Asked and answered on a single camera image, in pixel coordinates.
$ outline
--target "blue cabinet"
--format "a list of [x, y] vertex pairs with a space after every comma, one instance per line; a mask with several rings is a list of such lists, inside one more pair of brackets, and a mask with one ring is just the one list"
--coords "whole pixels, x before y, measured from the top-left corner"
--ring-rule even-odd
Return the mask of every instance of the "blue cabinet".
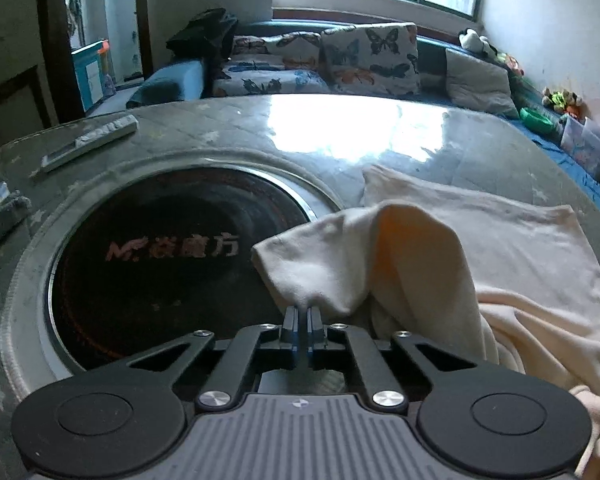
[[99, 54], [103, 47], [104, 42], [97, 41], [72, 52], [75, 78], [85, 112], [98, 104], [104, 95], [104, 72]]

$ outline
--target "butterfly pattern cushion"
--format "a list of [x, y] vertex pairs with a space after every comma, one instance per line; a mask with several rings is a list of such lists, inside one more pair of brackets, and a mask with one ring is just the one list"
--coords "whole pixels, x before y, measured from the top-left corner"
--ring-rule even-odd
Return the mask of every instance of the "butterfly pattern cushion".
[[400, 97], [419, 93], [417, 34], [414, 23], [325, 30], [322, 46], [334, 90]]
[[225, 66], [213, 85], [214, 97], [266, 94], [329, 93], [327, 83], [311, 70], [249, 70], [231, 72]]
[[224, 72], [287, 70], [282, 56], [273, 56], [271, 54], [239, 54], [238, 56], [232, 56], [222, 68]]
[[234, 38], [232, 59], [235, 59], [235, 56], [253, 54], [280, 56], [288, 70], [317, 70], [320, 58], [320, 34], [291, 32], [264, 38], [257, 36]]

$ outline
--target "blue cloth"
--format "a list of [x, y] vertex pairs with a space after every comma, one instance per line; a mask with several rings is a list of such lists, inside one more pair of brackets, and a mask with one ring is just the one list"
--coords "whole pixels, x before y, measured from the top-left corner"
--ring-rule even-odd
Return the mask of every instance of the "blue cloth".
[[205, 67], [191, 59], [165, 66], [140, 85], [127, 108], [199, 99], [205, 85]]
[[554, 161], [562, 170], [578, 184], [581, 190], [591, 199], [591, 201], [600, 209], [600, 184], [578, 163], [567, 155], [560, 147], [554, 143], [543, 139], [538, 134], [533, 133], [525, 127], [520, 120], [508, 120], [519, 129], [526, 137], [538, 145], [548, 157]]

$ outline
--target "remote control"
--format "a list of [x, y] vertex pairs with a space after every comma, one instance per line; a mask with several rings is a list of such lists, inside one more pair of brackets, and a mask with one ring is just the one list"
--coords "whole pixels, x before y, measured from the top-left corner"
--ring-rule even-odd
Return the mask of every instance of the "remote control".
[[40, 168], [48, 173], [59, 166], [74, 160], [77, 156], [83, 155], [91, 150], [119, 139], [125, 135], [132, 134], [138, 129], [138, 120], [133, 115], [120, 117], [115, 121], [105, 124], [95, 130], [81, 135], [69, 144], [64, 145], [59, 150], [55, 150], [42, 157]]

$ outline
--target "blue armrest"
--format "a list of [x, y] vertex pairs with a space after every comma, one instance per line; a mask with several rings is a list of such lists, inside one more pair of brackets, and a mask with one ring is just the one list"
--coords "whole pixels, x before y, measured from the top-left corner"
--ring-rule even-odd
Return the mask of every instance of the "blue armrest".
[[205, 87], [205, 64], [190, 59], [165, 66], [140, 85], [126, 102], [127, 108], [193, 101], [200, 99]]

